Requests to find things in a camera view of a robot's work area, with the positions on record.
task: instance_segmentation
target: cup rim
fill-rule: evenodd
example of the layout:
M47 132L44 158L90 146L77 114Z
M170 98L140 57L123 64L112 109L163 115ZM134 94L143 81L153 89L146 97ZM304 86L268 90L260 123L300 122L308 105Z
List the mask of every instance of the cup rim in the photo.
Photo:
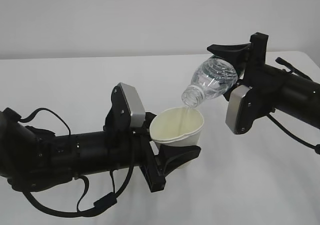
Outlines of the cup rim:
M161 115L161 114L163 114L163 113L165 113L166 111L169 111L169 110L173 110L173 109L184 109L184 108L186 108L186 107L184 107L184 106L171 107L171 108L168 108L168 109L160 112L159 115ZM181 141L181 140L183 140L183 139L186 139L187 137L190 137L190 136L192 136L192 135L194 135L194 134L197 134L197 133L203 128L203 126L204 126L204 124L205 124L205 118L204 118L204 116L201 114L201 112L200 112L198 109L195 109L195 108L191 108L191 109L197 111L197 113L200 114L200 116L201 116L201 118L202 118L202 124L201 124L201 126L199 126L199 128L197 128L196 130L194 130L194 131L192 131L192 132L187 132L187 133L181 134L180 136L175 136L175 137L173 137L173 138L161 139L161 140L153 139L153 138L152 138L152 135L151 135L151 127L152 127L152 124L154 123L155 119L157 118L157 116L159 116L159 115L157 115L157 116L152 120L152 122L151 122L151 124L150 124L150 126L149 126L149 133L150 133L150 137L151 137L152 141L157 142L157 143L172 143L172 142Z

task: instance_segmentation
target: cable connector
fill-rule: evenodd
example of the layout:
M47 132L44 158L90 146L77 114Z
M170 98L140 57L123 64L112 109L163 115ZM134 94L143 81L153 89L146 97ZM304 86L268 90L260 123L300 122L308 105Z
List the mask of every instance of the cable connector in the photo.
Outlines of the cable connector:
M316 154L320 155L320 144L315 145L314 151Z
M99 200L93 203L94 207L97 209L104 208L108 209L117 203L117 197L114 192L109 192L107 195L103 196Z

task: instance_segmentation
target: bottle neck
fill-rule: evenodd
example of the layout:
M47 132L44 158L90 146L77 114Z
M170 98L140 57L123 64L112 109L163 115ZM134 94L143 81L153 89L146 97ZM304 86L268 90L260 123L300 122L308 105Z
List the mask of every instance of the bottle neck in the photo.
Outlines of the bottle neck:
M189 85L182 93L181 99L189 108L196 108L205 99L204 91L197 85Z

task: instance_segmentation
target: white wall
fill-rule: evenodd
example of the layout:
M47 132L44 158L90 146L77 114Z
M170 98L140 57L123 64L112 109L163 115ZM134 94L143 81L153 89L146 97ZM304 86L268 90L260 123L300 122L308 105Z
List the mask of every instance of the white wall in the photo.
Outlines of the white wall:
M0 0L0 59L205 53L267 33L317 63L320 0Z

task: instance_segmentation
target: black cable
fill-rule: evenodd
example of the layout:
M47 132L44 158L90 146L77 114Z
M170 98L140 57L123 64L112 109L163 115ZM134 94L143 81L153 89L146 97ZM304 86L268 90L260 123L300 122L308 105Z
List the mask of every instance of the black cable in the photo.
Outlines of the black cable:
M296 135L292 134L289 130L287 130L283 125L281 125L280 122L278 122L273 116L271 116L270 114L266 115L275 125L277 125L285 134L287 134L289 137L291 137L292 139L296 140L297 142L305 145L306 147L310 148L310 149L316 149L316 146L302 140L301 138L297 137Z
M69 136L71 136L71 130L70 130L69 126L66 124L66 122L58 114L56 114L54 111L52 111L48 108L45 108L45 107L40 107L40 108L34 110L28 117L26 117L24 119L20 119L19 122L23 123L23 124L29 123L30 121L32 121L36 117L37 113L40 111L47 111L47 112L52 113L54 116L56 116L66 126L66 128L68 129L68 132L69 132Z
M132 135L129 135L131 138L131 161L130 161L130 167L128 170L128 173L126 174L126 177L124 179L123 184L121 185L121 187L119 188L119 190L115 193L115 196L118 198L123 191L126 189L126 187L129 184L129 181L131 179L132 173L134 171L134 166L135 166L135 148L134 148L134 140Z
M89 179L86 176L82 176L82 175L80 175L78 178L82 179L83 182L84 182L84 191L83 191L79 201L76 203L76 211L80 212L79 204L80 204L81 200L85 197L85 195L87 194L87 192L89 190Z
M285 66L286 68L290 69L290 73L294 73L297 74L298 76L304 78L304 79L308 79L310 81L312 81L312 79L306 75L305 73L303 73L302 71L300 71L299 69L295 68L291 63L287 62L286 60L284 60L281 57L277 57L277 59L275 60L278 64Z
M112 180L112 188L113 188L113 193L116 193L116 185L115 185L115 178L114 178L114 171L115 170L110 170L109 174Z

